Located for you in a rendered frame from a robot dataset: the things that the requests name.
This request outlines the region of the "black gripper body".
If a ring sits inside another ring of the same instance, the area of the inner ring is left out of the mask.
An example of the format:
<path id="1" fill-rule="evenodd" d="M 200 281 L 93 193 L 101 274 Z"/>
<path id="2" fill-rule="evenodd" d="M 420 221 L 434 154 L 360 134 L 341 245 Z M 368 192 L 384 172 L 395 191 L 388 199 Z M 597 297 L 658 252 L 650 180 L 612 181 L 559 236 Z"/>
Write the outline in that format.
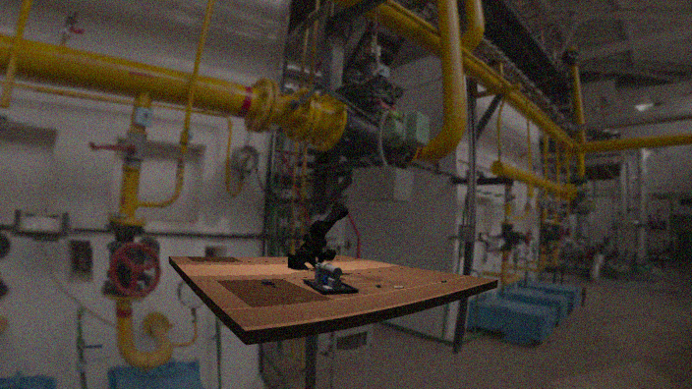
<path id="1" fill-rule="evenodd" d="M 321 253 L 325 253 L 326 254 L 326 257 L 324 259 L 325 261 L 332 261 L 334 259 L 335 255 L 336 255 L 335 250 L 326 250 L 326 252 L 320 252 L 320 249 L 312 249 L 312 251 L 310 251 L 311 240 L 312 239 L 307 241 L 307 251 L 308 252 L 306 252 L 306 250 L 296 250 L 296 252 L 294 254 L 295 261 L 301 261 L 303 259 L 303 257 L 308 258 L 309 254 L 311 254 L 311 253 L 315 253 L 316 257 L 318 257 L 318 258 L 319 258 L 319 255 Z"/>

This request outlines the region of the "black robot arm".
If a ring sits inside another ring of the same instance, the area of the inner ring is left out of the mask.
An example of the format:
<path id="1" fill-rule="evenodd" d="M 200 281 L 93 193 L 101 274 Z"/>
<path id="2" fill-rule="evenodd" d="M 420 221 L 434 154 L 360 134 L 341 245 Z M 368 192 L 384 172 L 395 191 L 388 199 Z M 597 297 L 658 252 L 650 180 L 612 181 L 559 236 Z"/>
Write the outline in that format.
<path id="1" fill-rule="evenodd" d="M 300 247 L 300 250 L 307 249 L 307 241 L 311 240 L 310 243 L 310 251 L 312 249 L 320 249 L 322 251 L 322 247 L 326 246 L 327 241 L 325 239 L 326 233 L 331 229 L 331 227 L 335 224 L 337 220 L 342 219 L 348 214 L 348 208 L 345 207 L 342 203 L 337 203 L 332 206 L 331 212 L 322 220 L 316 220 L 314 224 L 310 227 L 310 230 L 308 233 L 306 233 L 303 241 L 303 245 Z"/>

